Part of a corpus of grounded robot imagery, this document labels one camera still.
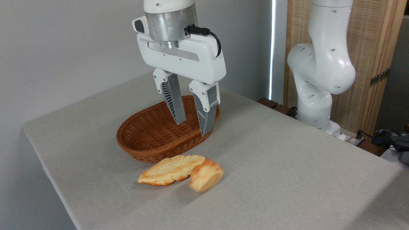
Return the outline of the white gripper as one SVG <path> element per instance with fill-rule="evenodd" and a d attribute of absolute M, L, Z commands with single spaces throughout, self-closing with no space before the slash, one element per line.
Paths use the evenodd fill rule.
<path fill-rule="evenodd" d="M 193 25 L 184 29 L 189 38 L 181 40 L 178 48 L 162 47 L 150 37 L 146 17 L 133 20 L 138 33 L 137 42 L 143 60 L 155 67 L 153 72 L 158 93 L 177 125 L 186 120 L 178 75 L 192 79 L 193 93 L 201 135 L 213 128 L 217 106 L 220 104 L 219 81 L 226 76 L 226 65 L 219 38 L 207 28 Z"/>

